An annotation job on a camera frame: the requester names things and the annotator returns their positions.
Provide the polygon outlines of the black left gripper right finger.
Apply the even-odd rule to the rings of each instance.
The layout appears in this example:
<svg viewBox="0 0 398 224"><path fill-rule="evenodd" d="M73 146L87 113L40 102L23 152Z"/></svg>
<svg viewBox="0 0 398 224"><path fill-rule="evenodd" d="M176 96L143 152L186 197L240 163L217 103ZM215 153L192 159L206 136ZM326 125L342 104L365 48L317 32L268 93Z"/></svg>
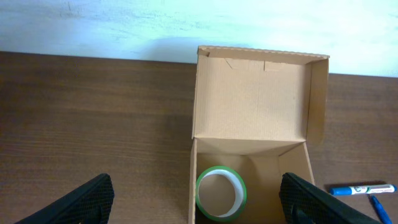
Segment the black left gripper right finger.
<svg viewBox="0 0 398 224"><path fill-rule="evenodd" d="M286 172L282 176L279 198L287 223L375 224L378 222L291 172Z"/></svg>

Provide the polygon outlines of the cardboard box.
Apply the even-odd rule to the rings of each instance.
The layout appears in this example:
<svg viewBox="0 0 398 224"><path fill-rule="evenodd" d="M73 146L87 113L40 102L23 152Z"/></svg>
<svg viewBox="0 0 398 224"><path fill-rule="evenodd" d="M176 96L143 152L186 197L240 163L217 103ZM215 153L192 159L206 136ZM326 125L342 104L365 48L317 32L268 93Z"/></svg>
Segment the cardboard box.
<svg viewBox="0 0 398 224"><path fill-rule="evenodd" d="M204 45L197 54L188 221L285 223L283 174L314 181L307 146L323 140L328 56ZM235 170L246 186L244 210L230 222L196 204L197 178L213 166Z"/></svg>

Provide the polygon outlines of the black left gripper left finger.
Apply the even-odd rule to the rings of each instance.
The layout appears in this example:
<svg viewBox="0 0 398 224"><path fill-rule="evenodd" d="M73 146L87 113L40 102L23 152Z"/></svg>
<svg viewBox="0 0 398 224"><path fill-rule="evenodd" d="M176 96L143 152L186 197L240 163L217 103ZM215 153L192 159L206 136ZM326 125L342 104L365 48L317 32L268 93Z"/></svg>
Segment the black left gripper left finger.
<svg viewBox="0 0 398 224"><path fill-rule="evenodd" d="M113 200L111 177L100 174L18 224L107 224Z"/></svg>

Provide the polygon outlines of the green tape roll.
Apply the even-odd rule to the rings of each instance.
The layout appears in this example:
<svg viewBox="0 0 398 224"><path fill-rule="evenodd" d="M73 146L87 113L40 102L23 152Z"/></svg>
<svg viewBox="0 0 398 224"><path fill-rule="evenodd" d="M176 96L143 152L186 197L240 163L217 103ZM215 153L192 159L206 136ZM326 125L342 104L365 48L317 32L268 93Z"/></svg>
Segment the green tape roll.
<svg viewBox="0 0 398 224"><path fill-rule="evenodd" d="M246 186L235 170L213 166L197 178L195 200L207 218L216 222L230 222L244 210Z"/></svg>

